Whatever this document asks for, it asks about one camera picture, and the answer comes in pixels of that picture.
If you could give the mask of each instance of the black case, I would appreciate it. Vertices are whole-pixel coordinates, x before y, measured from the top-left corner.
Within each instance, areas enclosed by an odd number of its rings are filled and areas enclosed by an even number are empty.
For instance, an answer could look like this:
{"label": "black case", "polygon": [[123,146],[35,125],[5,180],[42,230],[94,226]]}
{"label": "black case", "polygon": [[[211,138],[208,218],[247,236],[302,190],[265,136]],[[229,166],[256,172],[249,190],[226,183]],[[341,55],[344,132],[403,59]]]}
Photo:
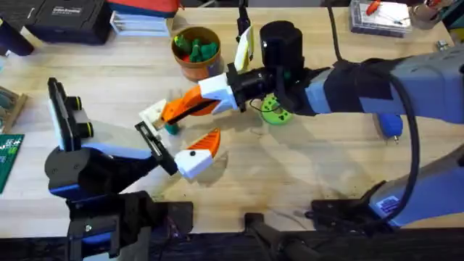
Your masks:
{"label": "black case", "polygon": [[104,44],[111,28],[105,0],[40,0],[26,28],[49,43]]}

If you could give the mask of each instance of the wooden table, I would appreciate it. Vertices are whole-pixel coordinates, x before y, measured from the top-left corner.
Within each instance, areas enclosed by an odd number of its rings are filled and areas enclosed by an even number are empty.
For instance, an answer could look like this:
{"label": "wooden table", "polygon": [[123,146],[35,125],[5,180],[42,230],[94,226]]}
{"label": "wooden table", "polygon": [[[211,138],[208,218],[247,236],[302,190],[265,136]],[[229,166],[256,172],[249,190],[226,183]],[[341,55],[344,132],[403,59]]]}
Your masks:
{"label": "wooden table", "polygon": [[[237,16],[237,9],[180,10],[174,29],[191,25],[213,29],[220,37],[224,61],[232,62]],[[264,24],[289,20],[304,34],[307,67],[325,67],[335,61],[325,9],[249,9],[249,16],[256,26],[256,43]],[[350,33],[346,8],[335,9],[335,17],[341,53],[352,61],[428,53],[435,51],[438,40],[451,43],[441,23],[399,39]],[[30,97],[13,129],[26,136],[0,196],[0,237],[64,236],[67,231],[65,202],[48,192],[44,173],[45,159],[57,145],[46,106],[49,77],[63,82],[69,95],[82,98],[94,123],[127,131],[139,121],[139,111],[193,86],[181,75],[168,38],[113,36],[100,47],[34,43],[34,55],[12,55],[0,74],[1,86]],[[252,67],[260,66],[257,45]],[[423,118],[418,124],[422,165],[463,142],[463,126]],[[222,129],[215,164],[194,181],[155,170],[133,189],[145,189],[156,200],[192,201],[196,233],[240,231],[243,214],[251,211],[264,212],[277,229],[312,229],[312,223],[302,217],[312,199],[359,197],[380,180],[404,175],[410,164],[407,128],[399,145],[386,144],[376,132],[372,115],[295,117],[288,125],[272,126],[249,109],[243,114],[188,117],[181,126],[181,135],[169,138],[174,148],[186,146],[214,127]],[[451,215],[408,227],[463,224],[462,215]]]}

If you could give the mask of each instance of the black bracket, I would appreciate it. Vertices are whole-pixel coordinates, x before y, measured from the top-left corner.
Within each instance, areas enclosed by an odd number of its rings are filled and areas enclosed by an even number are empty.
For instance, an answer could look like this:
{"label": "black bracket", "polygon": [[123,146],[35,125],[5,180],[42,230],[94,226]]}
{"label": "black bracket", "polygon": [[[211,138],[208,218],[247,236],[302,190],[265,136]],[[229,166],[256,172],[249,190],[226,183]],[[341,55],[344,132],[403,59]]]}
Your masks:
{"label": "black bracket", "polygon": [[145,191],[108,195],[85,204],[68,201],[67,205],[70,261],[103,252],[116,257],[121,248],[137,242],[145,227],[156,229],[154,236],[160,237],[166,237],[165,231],[173,227],[177,236],[186,235],[193,227],[192,202],[153,202]]}
{"label": "black bracket", "polygon": [[178,171],[177,164],[161,141],[153,136],[144,122],[139,122],[135,127],[142,135],[142,138],[144,138],[146,144],[152,151],[152,156],[156,159],[158,164],[165,169],[169,175],[174,175]]}
{"label": "black bracket", "polygon": [[360,199],[324,199],[313,200],[311,211],[304,215],[314,223],[317,231],[332,231],[337,233],[361,232],[366,236],[375,233],[392,233],[394,228],[388,223],[382,223],[375,227],[364,226],[364,224],[380,220],[369,207],[370,197],[385,184],[385,181],[376,184],[367,191]]}

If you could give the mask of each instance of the plastic container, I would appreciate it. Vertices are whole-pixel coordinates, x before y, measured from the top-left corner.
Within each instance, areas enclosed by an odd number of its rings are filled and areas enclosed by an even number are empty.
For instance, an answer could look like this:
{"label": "plastic container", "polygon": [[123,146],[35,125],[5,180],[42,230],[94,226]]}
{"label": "plastic container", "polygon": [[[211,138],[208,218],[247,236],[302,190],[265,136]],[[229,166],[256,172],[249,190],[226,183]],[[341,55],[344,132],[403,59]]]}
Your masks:
{"label": "plastic container", "polygon": [[123,14],[114,11],[109,23],[120,36],[170,36],[172,18]]}
{"label": "plastic container", "polygon": [[212,76],[219,75],[220,69],[220,41],[218,35],[208,28],[192,27],[182,30],[177,36],[183,35],[187,40],[193,41],[198,38],[201,44],[217,43],[217,53],[204,62],[185,62],[182,60],[186,54],[183,53],[174,43],[171,42],[171,49],[177,63],[181,66],[182,73],[192,81],[203,80]]}
{"label": "plastic container", "polygon": [[413,31],[406,4],[382,1],[372,15],[367,15],[365,11],[370,3],[372,1],[352,0],[349,4],[349,26],[353,33],[402,38]]}

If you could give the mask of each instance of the orange plastic piece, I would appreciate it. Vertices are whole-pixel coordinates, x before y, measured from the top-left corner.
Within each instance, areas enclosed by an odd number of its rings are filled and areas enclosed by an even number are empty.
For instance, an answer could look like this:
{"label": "orange plastic piece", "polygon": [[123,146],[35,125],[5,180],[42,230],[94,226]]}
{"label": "orange plastic piece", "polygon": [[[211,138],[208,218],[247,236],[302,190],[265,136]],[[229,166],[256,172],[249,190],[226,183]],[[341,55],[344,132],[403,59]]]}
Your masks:
{"label": "orange plastic piece", "polygon": [[215,157],[220,144],[220,129],[216,128],[205,137],[191,145],[188,149],[209,149],[211,156]]}
{"label": "orange plastic piece", "polygon": [[[173,118],[179,116],[186,110],[192,108],[195,105],[198,105],[201,102],[209,101],[209,99],[204,99],[202,97],[202,92],[200,86],[197,85],[186,92],[183,98],[176,99],[172,102],[166,104],[165,109],[162,111],[161,120],[168,122]],[[202,116],[211,113],[211,111],[216,107],[219,101],[213,102],[202,110],[194,112],[191,115]]]}
{"label": "orange plastic piece", "polygon": [[365,10],[365,13],[367,15],[373,14],[375,11],[377,11],[378,7],[380,6],[380,0],[375,0],[372,3],[369,4],[369,7],[367,10]]}

